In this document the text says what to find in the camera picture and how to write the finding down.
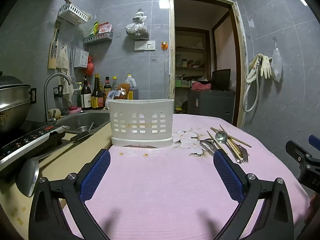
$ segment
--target stainless steel sink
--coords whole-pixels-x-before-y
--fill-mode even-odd
[[[92,122],[93,126],[90,131],[96,132],[110,122],[110,115],[104,110],[81,111],[59,119],[57,124],[69,126],[70,129],[67,131],[68,133],[79,134],[87,131]]]

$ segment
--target person's hand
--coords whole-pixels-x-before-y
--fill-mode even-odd
[[[309,224],[315,214],[318,212],[320,207],[320,194],[319,193],[314,193],[310,199],[310,206],[307,210],[307,216],[306,219],[304,220],[305,224]]]

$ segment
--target pink cloth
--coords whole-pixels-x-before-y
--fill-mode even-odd
[[[211,87],[211,84],[203,85],[200,82],[196,81],[192,84],[192,90],[209,90]]]
[[[241,168],[263,180],[283,178],[294,222],[303,219],[310,198],[288,168],[256,138],[222,119],[206,116],[174,114],[172,129],[191,129],[204,139],[210,127],[218,129],[220,124],[252,146],[246,147],[249,163]],[[111,164],[85,204],[112,240],[213,239],[238,205],[230,198],[210,155],[189,156],[191,150],[177,144],[162,149],[112,146],[109,151]],[[242,237],[250,233],[262,202]],[[81,237],[67,206],[64,213],[72,232]]]

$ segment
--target metal screw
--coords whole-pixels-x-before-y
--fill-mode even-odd
[[[249,178],[249,180],[255,180],[256,179],[256,175],[250,173],[250,174],[248,174],[248,178]]]
[[[278,179],[277,179],[277,182],[278,182],[279,184],[283,184],[283,183],[284,183],[283,179],[281,179],[281,178],[278,178]]]
[[[70,173],[69,175],[68,175],[68,179],[75,179],[76,178],[76,176],[77,176],[77,174],[75,174],[75,173]]]
[[[46,179],[47,179],[46,177],[41,177],[41,178],[39,179],[39,182],[40,182],[40,183],[44,183]]]

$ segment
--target beige countertop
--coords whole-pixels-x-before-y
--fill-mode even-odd
[[[74,134],[66,133],[64,140]],[[90,162],[101,149],[111,146],[111,125],[103,128],[75,144],[65,145],[40,163],[39,177],[49,180],[64,179],[71,172],[79,172],[85,163]],[[26,197],[17,188],[14,179],[11,183],[0,180],[0,204],[18,233],[28,239],[28,224],[32,197]]]

